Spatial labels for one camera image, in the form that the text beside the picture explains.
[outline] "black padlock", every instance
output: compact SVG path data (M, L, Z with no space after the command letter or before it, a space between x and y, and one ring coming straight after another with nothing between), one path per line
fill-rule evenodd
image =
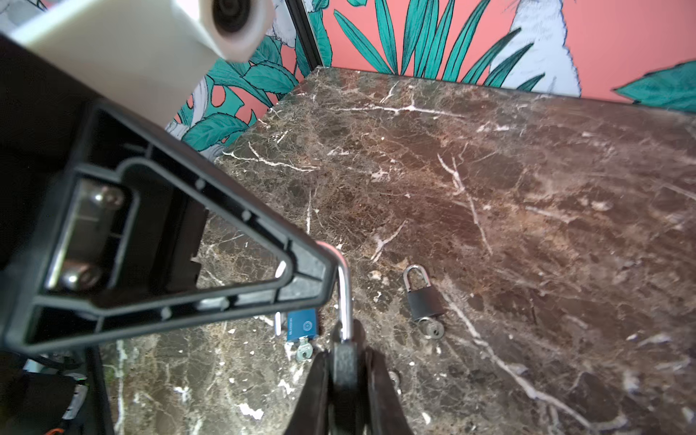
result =
M409 282L409 272L412 269L417 269L425 280L426 287L418 290L411 290ZM445 312L440 299L440 294L430 283L430 277L425 271L425 268L420 264L412 264L404 270L404 284L406 285L406 294L409 298L409 307L411 309L411 318L418 322L424 317L435 317Z

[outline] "padlock shackle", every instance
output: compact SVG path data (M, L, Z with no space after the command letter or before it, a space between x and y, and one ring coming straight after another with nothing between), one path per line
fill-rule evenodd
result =
M432 285L430 283L430 277L428 276L428 273L425 271L425 268L423 266L421 266L420 264L412 264L411 266L408 266L404 270L404 284L406 285L407 292L411 291L411 283L409 282L409 272L413 269L417 269L420 272L420 275L425 280L425 285L427 287L430 287Z
M333 245L317 241L317 244L330 252L338 261L338 319L341 322L341 341L353 338L353 299L348 261Z

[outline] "white plastic cylinder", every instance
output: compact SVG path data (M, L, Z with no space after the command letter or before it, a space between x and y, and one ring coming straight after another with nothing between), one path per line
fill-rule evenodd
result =
M251 57L273 16L271 0L252 0L240 32L221 35L212 21L212 0L67 0L10 36L164 126L218 57Z

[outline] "tropical leaf wallpaper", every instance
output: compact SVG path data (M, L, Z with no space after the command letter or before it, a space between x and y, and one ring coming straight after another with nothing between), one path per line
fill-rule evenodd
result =
M329 0L306 0L325 64L332 59L323 29L323 8ZM285 0L274 0L276 18L249 62L223 59L201 79L167 131L209 159L219 156L258 118L310 73Z
M0 32L57 1L0 0ZM311 73L286 0L272 1L250 61L218 60L167 125L207 158ZM326 66L696 112L693 0L287 1Z
M330 0L320 31L340 68L693 111L694 16L691 0Z

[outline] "marble surface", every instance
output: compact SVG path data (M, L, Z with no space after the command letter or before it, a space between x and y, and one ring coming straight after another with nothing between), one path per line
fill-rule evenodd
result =
M221 169L345 253L415 433L696 432L693 116L318 69L235 147ZM202 285L273 269L235 237L209 222ZM409 321L414 262L442 340ZM261 317L105 346L117 434L282 433L310 364L283 341Z

